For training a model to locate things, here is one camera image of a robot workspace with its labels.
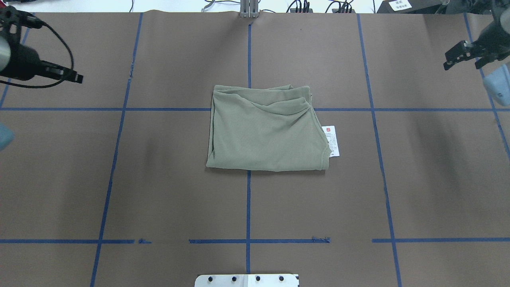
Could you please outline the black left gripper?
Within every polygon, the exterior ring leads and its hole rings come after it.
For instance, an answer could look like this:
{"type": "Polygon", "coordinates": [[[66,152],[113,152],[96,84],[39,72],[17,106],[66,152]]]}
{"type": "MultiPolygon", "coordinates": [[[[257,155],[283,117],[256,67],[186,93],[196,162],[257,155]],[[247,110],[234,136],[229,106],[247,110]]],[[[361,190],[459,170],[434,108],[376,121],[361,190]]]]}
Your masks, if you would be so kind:
{"type": "Polygon", "coordinates": [[[82,84],[84,76],[74,70],[74,56],[65,40],[46,22],[13,6],[1,8],[1,76],[28,81],[35,76],[82,84]],[[22,27],[48,28],[60,40],[70,56],[71,67],[41,60],[37,51],[21,43],[22,27]]]}

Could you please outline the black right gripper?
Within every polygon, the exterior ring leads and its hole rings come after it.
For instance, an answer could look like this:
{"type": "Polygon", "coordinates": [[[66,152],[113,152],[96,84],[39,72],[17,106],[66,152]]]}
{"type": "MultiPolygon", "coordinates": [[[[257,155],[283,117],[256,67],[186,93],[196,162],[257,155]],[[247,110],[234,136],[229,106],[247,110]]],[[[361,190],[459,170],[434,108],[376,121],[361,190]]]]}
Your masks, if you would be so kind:
{"type": "Polygon", "coordinates": [[[455,64],[478,58],[476,69],[488,63],[502,61],[509,56],[509,1],[508,0],[450,0],[445,14],[490,13],[492,22],[488,24],[475,41],[462,40],[445,53],[444,70],[455,64]]]}

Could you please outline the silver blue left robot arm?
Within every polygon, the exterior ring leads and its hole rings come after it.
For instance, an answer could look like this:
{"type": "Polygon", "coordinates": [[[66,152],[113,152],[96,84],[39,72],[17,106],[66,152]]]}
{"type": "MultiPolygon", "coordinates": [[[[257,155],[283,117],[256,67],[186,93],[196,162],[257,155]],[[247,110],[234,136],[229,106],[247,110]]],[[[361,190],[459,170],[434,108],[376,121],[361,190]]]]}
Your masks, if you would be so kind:
{"type": "Polygon", "coordinates": [[[1,76],[20,81],[29,81],[35,76],[55,80],[54,83],[45,85],[27,85],[1,81],[2,84],[25,89],[46,89],[58,86],[65,81],[78,84],[83,83],[83,75],[80,75],[74,69],[75,61],[71,48],[47,22],[13,6],[1,7],[0,22],[1,76]],[[71,66],[64,67],[56,63],[41,60],[35,49],[22,44],[22,27],[27,29],[48,28],[66,48],[66,51],[69,53],[71,66]]]}

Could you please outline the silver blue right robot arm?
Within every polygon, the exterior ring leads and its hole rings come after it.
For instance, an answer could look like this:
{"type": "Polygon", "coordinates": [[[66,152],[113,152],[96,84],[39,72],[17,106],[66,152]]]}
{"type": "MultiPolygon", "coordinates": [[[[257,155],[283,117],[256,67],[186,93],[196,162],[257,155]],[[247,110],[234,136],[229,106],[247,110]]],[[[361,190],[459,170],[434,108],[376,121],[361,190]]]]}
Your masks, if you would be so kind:
{"type": "MultiPolygon", "coordinates": [[[[510,54],[510,8],[508,0],[449,0],[445,14],[483,14],[490,12],[492,22],[488,24],[478,39],[460,41],[445,53],[444,69],[455,64],[476,58],[476,69],[494,61],[503,61],[510,54]]],[[[503,64],[483,78],[487,93],[501,106],[509,106],[510,73],[509,64],[503,64]]]]}

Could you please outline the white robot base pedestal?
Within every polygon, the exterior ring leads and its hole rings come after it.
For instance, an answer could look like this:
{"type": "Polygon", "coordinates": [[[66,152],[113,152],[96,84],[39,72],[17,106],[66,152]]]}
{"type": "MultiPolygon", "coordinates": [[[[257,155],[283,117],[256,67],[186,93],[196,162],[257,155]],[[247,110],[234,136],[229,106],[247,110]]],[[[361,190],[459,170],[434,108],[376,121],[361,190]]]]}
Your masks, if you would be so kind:
{"type": "Polygon", "coordinates": [[[298,274],[218,274],[200,275],[195,287],[298,287],[298,274]]]}

